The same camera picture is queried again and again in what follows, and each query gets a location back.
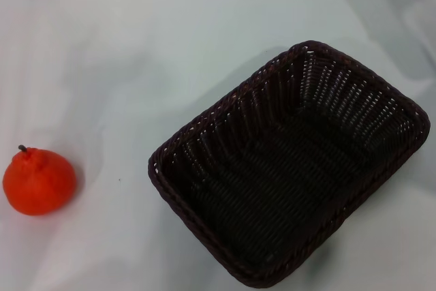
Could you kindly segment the dark brown woven basket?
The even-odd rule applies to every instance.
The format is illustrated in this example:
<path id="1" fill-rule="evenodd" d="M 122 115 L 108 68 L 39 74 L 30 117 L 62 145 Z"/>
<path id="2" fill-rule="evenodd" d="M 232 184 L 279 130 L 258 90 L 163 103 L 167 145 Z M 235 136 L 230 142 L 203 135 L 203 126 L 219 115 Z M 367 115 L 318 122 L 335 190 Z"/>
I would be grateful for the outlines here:
<path id="1" fill-rule="evenodd" d="M 426 141 L 427 113 L 357 60 L 293 45 L 180 128 L 148 174 L 242 284 L 292 274 Z"/>

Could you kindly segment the white tablecloth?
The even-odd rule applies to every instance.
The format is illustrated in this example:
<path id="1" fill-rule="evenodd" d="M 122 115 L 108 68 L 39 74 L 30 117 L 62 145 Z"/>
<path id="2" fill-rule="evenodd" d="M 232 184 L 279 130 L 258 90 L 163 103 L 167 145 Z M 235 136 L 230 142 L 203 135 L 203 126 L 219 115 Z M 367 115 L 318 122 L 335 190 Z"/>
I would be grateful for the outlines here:
<path id="1" fill-rule="evenodd" d="M 253 291 L 152 186 L 151 153 L 290 46 L 319 40 L 427 112 L 421 149 L 269 291 L 436 291 L 436 0 L 0 0 L 0 291 Z M 74 168 L 19 213 L 18 146 Z"/>

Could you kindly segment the orange tangerine with stem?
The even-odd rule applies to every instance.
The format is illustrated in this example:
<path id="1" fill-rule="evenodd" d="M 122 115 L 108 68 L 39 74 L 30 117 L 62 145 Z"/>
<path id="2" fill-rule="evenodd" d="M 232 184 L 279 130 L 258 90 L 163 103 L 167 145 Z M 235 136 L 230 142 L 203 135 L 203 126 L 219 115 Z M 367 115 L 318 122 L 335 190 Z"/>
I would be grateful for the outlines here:
<path id="1" fill-rule="evenodd" d="M 60 209 L 78 186 L 73 166 L 61 155 L 24 145 L 3 175 L 7 201 L 19 213 L 36 216 Z"/>

